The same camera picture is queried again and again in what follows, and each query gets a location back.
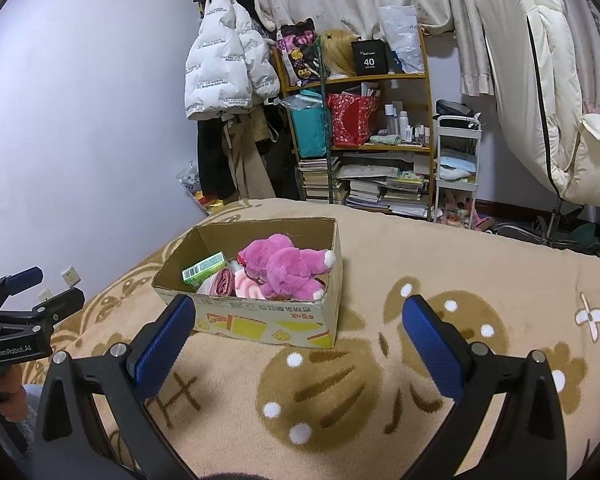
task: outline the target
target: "red gift bag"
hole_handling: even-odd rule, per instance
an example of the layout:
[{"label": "red gift bag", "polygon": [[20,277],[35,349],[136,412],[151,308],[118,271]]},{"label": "red gift bag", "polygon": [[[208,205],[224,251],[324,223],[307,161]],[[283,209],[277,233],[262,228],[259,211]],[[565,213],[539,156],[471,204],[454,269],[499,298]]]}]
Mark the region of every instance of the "red gift bag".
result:
[{"label": "red gift bag", "polygon": [[350,94],[329,94],[333,145],[343,148],[362,146],[372,135],[382,99]]}]

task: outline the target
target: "beige blanket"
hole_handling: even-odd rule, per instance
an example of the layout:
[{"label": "beige blanket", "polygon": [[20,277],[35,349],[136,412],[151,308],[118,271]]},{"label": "beige blanket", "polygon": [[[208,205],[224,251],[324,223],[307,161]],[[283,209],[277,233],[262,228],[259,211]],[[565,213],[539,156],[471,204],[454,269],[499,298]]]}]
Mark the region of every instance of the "beige blanket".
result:
[{"label": "beige blanket", "polygon": [[[421,293],[469,341],[554,371],[575,472],[600,440],[600,259],[507,238],[285,200],[240,202],[207,219],[333,216],[344,284],[333,350],[296,349],[194,333],[148,409],[199,476],[272,480],[398,479],[442,423],[442,399],[400,326],[403,298]],[[153,254],[54,336],[74,357],[130,341],[164,304],[150,286],[178,240]],[[42,382],[45,364],[26,379]],[[114,448],[130,461],[103,402]],[[496,420],[463,468],[475,465]]]}]

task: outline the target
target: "blue textured pad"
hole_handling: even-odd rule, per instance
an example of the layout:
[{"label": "blue textured pad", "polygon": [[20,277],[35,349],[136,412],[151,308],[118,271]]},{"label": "blue textured pad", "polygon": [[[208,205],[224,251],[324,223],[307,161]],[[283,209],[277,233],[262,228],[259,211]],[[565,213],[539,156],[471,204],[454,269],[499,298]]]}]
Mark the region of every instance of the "blue textured pad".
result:
[{"label": "blue textured pad", "polygon": [[458,402],[464,390],[460,363],[413,298],[404,301],[402,325],[436,383],[440,395]]},{"label": "blue textured pad", "polygon": [[141,400],[159,392],[196,322],[193,300],[182,296],[171,317],[163,324],[134,369],[134,390]]},{"label": "blue textured pad", "polygon": [[10,296],[15,296],[16,294],[20,294],[23,290],[27,290],[40,283],[42,283],[42,270],[38,267],[31,267],[18,274],[9,276],[4,280],[4,288],[6,288],[7,293]]}]

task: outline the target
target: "pink stuffed animal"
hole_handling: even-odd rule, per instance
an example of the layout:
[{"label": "pink stuffed animal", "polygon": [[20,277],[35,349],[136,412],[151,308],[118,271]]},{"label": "pink stuffed animal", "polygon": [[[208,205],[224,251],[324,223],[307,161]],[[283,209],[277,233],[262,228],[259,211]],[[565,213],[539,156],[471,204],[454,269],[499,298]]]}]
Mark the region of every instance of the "pink stuffed animal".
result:
[{"label": "pink stuffed animal", "polygon": [[289,237],[275,234],[253,241],[238,253],[238,261],[250,278],[262,282],[265,298],[316,301],[324,296],[324,285],[314,276],[329,272],[336,256],[330,250],[295,248]]}]

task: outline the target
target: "electrical socket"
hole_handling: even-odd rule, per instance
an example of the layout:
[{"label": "electrical socket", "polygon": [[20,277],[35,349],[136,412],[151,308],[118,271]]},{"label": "electrical socket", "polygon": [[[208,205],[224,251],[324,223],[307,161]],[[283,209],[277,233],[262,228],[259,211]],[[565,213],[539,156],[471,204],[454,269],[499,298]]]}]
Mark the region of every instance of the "electrical socket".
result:
[{"label": "electrical socket", "polygon": [[47,287],[45,290],[40,292],[40,294],[38,294],[38,299],[40,300],[40,303],[45,303],[45,301],[49,301],[53,296],[54,295],[51,293],[51,291]]},{"label": "electrical socket", "polygon": [[69,285],[69,288],[73,288],[78,283],[80,283],[81,277],[78,276],[78,273],[75,272],[73,267],[69,267],[65,272],[62,273],[62,278]]}]

